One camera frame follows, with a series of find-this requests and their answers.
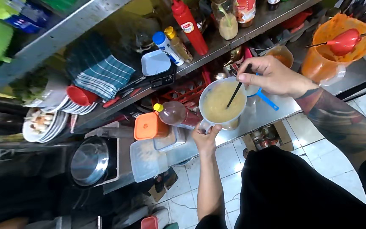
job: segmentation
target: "blue striped towel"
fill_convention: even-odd
[[[91,91],[105,101],[115,98],[115,94],[130,79],[135,69],[117,60],[104,39],[92,33],[80,41],[69,53],[67,72],[74,85]]]

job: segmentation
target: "fingernail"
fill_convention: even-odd
[[[238,79],[241,80],[241,81],[244,81],[245,80],[245,74],[241,73],[239,76],[238,76]]]

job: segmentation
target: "stack of plates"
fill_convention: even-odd
[[[64,100],[57,107],[44,107],[41,108],[41,110],[43,112],[55,112],[61,110],[69,114],[85,115],[91,112],[96,106],[97,106],[96,102],[94,102],[92,105],[89,106],[80,106],[71,101],[69,97],[66,96]]]
[[[30,117],[31,113],[32,110],[29,110],[26,117]],[[68,117],[69,114],[63,111],[54,112],[52,123],[49,125],[49,127],[45,132],[40,134],[33,131],[33,129],[31,128],[32,122],[30,120],[26,120],[22,127],[22,133],[24,135],[25,140],[29,142],[40,142],[40,143],[45,143],[52,140],[64,129]]]

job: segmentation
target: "tattoo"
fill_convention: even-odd
[[[308,90],[296,102],[320,133],[358,169],[366,160],[366,117],[323,88]]]

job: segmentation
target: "blue bottle cap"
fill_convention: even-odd
[[[163,32],[156,32],[153,36],[152,36],[152,40],[153,42],[155,42],[155,44],[162,44],[166,39],[166,35]]]

